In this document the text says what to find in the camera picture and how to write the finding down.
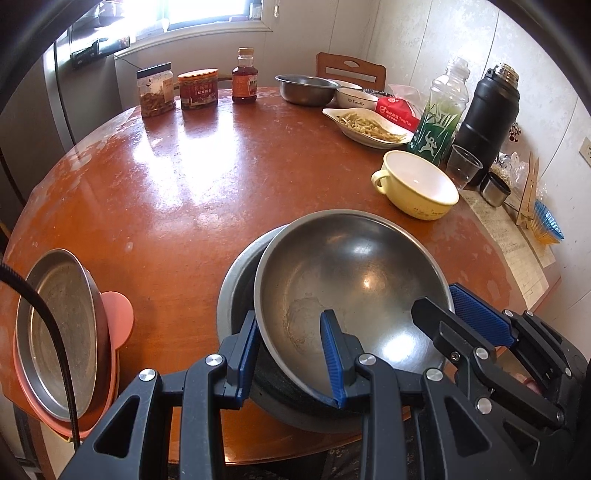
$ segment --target clear cup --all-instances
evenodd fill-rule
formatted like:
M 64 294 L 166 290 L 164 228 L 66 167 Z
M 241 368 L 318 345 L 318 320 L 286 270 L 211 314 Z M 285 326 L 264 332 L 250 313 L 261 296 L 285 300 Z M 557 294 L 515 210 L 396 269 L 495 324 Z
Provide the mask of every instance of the clear cup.
M 468 150 L 459 145 L 452 145 L 452 154 L 447 161 L 445 173 L 458 190 L 462 190 L 481 168 L 480 160 Z

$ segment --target wooden chair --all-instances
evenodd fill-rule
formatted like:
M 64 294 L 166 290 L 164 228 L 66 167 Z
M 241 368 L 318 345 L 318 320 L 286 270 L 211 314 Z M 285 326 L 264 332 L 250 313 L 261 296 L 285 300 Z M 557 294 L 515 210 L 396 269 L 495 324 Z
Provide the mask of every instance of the wooden chair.
M 327 73 L 326 69 L 341 70 L 342 73 Z M 347 75 L 347 72 L 367 75 L 375 78 L 375 81 L 362 80 L 356 76 Z M 332 53 L 320 52 L 316 56 L 316 76 L 356 83 L 363 88 L 371 88 L 380 92 L 386 87 L 386 67 L 383 65 Z

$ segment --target electrical outlet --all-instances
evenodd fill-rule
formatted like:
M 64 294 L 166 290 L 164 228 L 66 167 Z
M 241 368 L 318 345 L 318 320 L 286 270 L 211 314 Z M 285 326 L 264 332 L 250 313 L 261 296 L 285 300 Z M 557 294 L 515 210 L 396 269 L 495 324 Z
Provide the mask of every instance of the electrical outlet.
M 581 145 L 581 150 L 579 150 L 579 153 L 587 161 L 589 166 L 591 166 L 591 140 L 589 140 L 588 137 L 585 137 L 583 140 L 583 145 Z

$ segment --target yellow bowl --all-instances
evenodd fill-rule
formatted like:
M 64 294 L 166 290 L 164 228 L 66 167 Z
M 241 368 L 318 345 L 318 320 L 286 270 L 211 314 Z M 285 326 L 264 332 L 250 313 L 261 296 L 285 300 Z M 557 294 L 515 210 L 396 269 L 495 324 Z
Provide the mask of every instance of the yellow bowl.
M 396 207 L 420 220 L 441 218 L 460 199 L 456 186 L 439 168 L 401 150 L 384 155 L 382 169 L 371 181 Z

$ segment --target syrup bottle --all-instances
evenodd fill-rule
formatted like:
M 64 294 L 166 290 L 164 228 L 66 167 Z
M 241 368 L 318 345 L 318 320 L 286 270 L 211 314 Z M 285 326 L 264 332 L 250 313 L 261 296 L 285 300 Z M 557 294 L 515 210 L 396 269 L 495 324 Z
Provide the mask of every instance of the syrup bottle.
M 254 63 L 254 48 L 238 49 L 238 67 L 232 70 L 232 100 L 234 103 L 256 101 L 256 77 L 258 70 Z

